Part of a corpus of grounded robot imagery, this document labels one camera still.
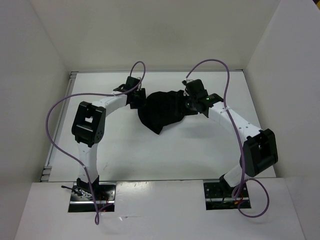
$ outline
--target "white floor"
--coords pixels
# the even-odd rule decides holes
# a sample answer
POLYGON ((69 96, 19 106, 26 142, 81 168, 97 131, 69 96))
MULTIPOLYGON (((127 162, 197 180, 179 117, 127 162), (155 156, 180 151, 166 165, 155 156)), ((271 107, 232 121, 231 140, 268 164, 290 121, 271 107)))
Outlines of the white floor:
MULTIPOLYGON (((282 178, 261 179, 270 207, 259 218, 246 218, 237 209, 206 210, 203 181, 118 182, 115 210, 68 213, 70 182, 33 183, 15 240, 304 240, 300 223, 282 178)), ((261 187, 248 182, 252 209, 266 205, 261 187)))
MULTIPOLYGON (((148 72, 142 87, 147 95, 157 91, 184 89, 186 72, 148 72)), ((125 83, 127 72, 78 73, 72 89, 75 93, 110 93, 125 83)), ((225 72, 194 72, 189 79, 201 79, 210 94, 223 96, 225 72)), ((81 101, 92 102, 99 96, 77 96, 70 99, 56 142, 78 156, 71 126, 81 101)), ((258 117, 244 74, 231 72, 227 103, 250 123, 259 126, 258 117)), ((136 109, 118 109, 106 118, 105 133, 99 143, 97 169, 101 181, 195 180, 217 179, 236 164, 240 151, 235 135, 229 134, 204 115, 187 116, 183 121, 165 127, 160 135, 146 128, 136 109)), ((49 181, 75 181, 79 165, 53 149, 49 181)), ((275 177, 271 167, 258 177, 275 177)))

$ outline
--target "robotic arm link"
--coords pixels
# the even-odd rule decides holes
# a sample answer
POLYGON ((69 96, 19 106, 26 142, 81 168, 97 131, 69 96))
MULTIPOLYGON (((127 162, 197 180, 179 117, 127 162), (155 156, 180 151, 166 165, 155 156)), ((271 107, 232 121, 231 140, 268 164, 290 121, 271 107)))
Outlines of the robotic arm link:
MULTIPOLYGON (((106 117, 128 104, 130 104, 131 109, 144 105, 146 100, 146 90, 144 88, 119 95, 132 89, 139 82, 139 79, 128 76, 125 84, 113 90, 111 93, 113 96, 107 96, 92 103, 82 101, 77 109, 71 132, 78 144, 79 159, 86 166, 95 193, 99 192, 98 143, 105 133, 106 117)), ((87 193, 91 192, 87 174, 82 166, 76 183, 79 189, 87 193)))
MULTIPOLYGON (((185 100, 187 109, 204 114, 217 122, 226 130, 234 133, 231 120, 223 104, 224 99, 217 94, 209 95, 200 79, 182 82, 185 85, 185 100)), ((255 177, 262 171, 278 162, 275 134, 270 130, 262 130, 250 124, 243 117, 227 106, 238 128, 245 158, 244 179, 255 177)), ((242 174, 241 161, 233 169, 220 177, 221 187, 230 191, 240 183, 242 174)))

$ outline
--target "white cable tie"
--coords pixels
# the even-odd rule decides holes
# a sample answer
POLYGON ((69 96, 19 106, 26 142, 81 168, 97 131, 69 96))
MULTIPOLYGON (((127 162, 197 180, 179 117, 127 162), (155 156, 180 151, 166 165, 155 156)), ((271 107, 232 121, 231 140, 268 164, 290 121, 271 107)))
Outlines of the white cable tie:
POLYGON ((224 112, 226 112, 229 109, 231 109, 231 107, 227 106, 223 111, 221 111, 221 114, 223 114, 224 112))

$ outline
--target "white wall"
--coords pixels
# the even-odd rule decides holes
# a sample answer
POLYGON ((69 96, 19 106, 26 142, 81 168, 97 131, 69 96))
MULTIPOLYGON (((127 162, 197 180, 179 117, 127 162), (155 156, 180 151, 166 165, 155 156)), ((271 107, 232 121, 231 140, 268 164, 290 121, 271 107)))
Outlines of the white wall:
POLYGON ((11 240, 40 179, 46 113, 65 93, 68 72, 28 1, 0 1, 0 32, 0 239, 11 240))
POLYGON ((30 0, 69 70, 243 69, 279 0, 30 0), (212 63, 202 69, 223 69, 212 63))
POLYGON ((245 69, 263 128, 275 132, 277 175, 286 177, 302 229, 319 239, 320 11, 312 0, 281 0, 245 69))

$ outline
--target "black fabric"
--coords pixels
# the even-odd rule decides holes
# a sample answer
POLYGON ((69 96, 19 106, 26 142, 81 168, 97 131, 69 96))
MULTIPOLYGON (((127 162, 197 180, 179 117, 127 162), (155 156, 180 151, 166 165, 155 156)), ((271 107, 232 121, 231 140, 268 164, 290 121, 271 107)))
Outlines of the black fabric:
POLYGON ((156 134, 160 134, 164 126, 180 122, 185 115, 178 109, 177 103, 183 92, 157 91, 150 94, 145 106, 138 109, 140 121, 156 134))

